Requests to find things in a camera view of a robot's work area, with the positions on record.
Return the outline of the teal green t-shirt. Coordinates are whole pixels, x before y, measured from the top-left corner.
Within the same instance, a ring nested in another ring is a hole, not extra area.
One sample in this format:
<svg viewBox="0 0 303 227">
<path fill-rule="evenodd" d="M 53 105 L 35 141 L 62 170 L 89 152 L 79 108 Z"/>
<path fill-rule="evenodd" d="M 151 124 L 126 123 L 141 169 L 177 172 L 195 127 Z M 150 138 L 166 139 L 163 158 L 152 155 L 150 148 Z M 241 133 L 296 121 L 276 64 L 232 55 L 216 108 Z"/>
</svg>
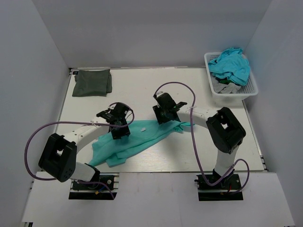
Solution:
<svg viewBox="0 0 303 227">
<path fill-rule="evenodd" d="M 182 132 L 189 122 L 170 121 L 158 124 L 157 120 L 138 120 L 129 125 L 130 136 L 114 140 L 110 133 L 98 137 L 92 143 L 92 159 L 89 164 L 109 167 L 124 164 L 126 160 L 168 137 L 173 132 Z"/>
</svg>

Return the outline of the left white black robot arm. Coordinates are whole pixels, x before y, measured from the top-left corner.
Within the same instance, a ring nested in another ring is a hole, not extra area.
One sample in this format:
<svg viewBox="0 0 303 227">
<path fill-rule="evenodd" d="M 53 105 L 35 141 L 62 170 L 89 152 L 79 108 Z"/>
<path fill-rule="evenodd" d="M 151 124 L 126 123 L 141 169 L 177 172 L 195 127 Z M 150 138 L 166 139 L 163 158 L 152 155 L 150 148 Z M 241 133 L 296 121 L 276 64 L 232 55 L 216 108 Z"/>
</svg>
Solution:
<svg viewBox="0 0 303 227">
<path fill-rule="evenodd" d="M 101 135 L 111 133 L 113 139 L 130 135 L 126 115 L 133 110 L 120 102 L 114 103 L 90 122 L 74 122 L 80 127 L 63 135 L 52 134 L 45 145 L 38 166 L 60 182 L 69 179 L 84 182 L 94 189 L 100 183 L 100 171 L 89 164 L 76 161 L 77 154 Z"/>
</svg>

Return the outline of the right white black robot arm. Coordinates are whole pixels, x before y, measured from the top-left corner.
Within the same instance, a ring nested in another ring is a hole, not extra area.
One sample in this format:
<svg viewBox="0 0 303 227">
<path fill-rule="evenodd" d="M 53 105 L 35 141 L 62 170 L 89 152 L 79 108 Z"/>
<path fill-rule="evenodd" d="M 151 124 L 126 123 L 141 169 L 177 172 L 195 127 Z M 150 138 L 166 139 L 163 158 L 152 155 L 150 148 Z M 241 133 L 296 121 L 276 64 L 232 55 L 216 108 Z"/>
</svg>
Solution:
<svg viewBox="0 0 303 227">
<path fill-rule="evenodd" d="M 188 122 L 208 129 L 211 139 L 218 149 L 213 169 L 214 184 L 226 188 L 231 183 L 229 176 L 234 171 L 237 150 L 246 132 L 228 107 L 208 110 L 190 106 L 186 102 L 176 103 L 168 93 L 154 95 L 157 104 L 153 107 L 159 124 L 170 121 Z"/>
</svg>

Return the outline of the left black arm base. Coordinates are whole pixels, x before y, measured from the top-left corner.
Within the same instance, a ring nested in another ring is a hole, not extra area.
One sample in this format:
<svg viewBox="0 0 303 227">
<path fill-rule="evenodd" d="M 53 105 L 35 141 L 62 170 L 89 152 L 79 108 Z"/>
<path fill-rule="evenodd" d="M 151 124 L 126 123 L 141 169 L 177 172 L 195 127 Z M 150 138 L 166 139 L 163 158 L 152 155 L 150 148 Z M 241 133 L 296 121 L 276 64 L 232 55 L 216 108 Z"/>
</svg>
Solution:
<svg viewBox="0 0 303 227">
<path fill-rule="evenodd" d="M 119 174 L 100 174 L 99 183 L 83 184 L 72 180 L 69 200 L 111 201 L 117 195 Z"/>
</svg>

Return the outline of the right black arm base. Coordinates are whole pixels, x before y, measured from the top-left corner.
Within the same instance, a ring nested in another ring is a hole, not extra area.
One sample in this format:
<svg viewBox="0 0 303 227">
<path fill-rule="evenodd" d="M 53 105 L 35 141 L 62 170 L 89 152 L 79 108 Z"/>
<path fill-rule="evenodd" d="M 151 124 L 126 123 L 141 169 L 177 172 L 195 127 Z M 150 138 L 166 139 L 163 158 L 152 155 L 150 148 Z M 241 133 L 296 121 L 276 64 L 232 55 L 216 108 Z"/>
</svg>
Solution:
<svg viewBox="0 0 303 227">
<path fill-rule="evenodd" d="M 197 175 L 195 179 L 198 190 L 199 201 L 242 201 L 243 194 L 241 182 L 238 174 L 233 174 L 224 183 L 209 186 L 202 175 Z"/>
</svg>

